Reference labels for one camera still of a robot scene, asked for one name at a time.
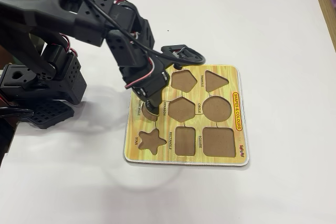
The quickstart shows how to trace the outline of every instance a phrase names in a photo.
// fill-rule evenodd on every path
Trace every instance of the square cutout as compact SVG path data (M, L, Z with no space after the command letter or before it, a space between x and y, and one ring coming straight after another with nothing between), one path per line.
M235 157L235 137L231 128L203 129L203 152L210 157Z

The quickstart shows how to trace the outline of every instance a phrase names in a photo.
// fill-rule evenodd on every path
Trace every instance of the mounting hole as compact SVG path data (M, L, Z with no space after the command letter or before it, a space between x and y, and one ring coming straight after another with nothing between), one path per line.
M16 79L21 78L22 76L23 76L23 74L22 74L21 72L16 71L16 72L13 73L12 78L13 78L14 80L16 80Z

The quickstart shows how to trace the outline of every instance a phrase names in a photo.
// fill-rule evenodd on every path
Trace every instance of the robotic arm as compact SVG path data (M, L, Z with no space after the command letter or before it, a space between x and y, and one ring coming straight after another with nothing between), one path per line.
M185 45L154 51L149 22L126 0L0 0L0 17L0 44L24 64L5 67L0 96L23 106L40 99L80 103L86 83L65 35L98 47L105 39L125 88L132 88L155 115L170 79L166 68L205 62ZM30 34L47 43L42 54Z

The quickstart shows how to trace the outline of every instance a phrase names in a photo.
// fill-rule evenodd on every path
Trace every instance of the hexagon cutout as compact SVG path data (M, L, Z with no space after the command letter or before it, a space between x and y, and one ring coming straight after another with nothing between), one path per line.
M172 73L172 88L189 93L196 85L197 80L189 70Z
M195 116L195 104L184 97L177 98L169 103L168 115L183 123Z

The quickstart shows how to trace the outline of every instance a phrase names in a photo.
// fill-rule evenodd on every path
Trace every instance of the black plastic bracket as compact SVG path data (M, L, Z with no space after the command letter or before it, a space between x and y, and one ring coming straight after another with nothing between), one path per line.
M75 56L68 59L67 67L54 80L37 78L23 65L7 65L0 77L0 94L9 102L22 105L25 100L55 99L79 104L86 89L80 73L80 63Z
M30 122L40 129L47 129L59 122L73 117L73 109L61 101L45 100L27 104L27 107L34 110L34 115L22 119Z

